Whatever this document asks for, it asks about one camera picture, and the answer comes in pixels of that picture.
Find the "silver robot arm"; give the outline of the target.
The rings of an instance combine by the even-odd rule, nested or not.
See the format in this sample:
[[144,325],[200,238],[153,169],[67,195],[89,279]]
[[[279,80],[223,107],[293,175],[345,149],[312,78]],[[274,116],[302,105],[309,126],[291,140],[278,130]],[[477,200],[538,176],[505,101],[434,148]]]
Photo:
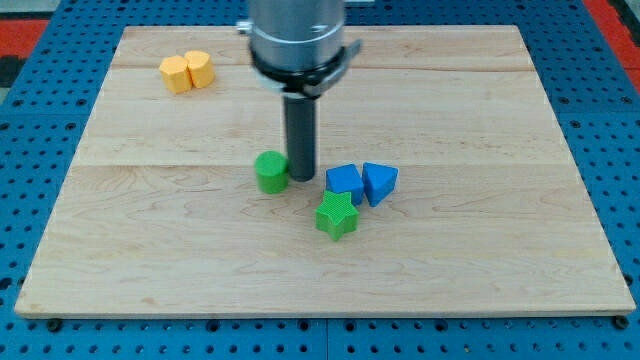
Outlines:
[[343,0],[248,0],[237,23],[254,69],[289,98],[317,99],[346,74],[362,47],[344,41]]

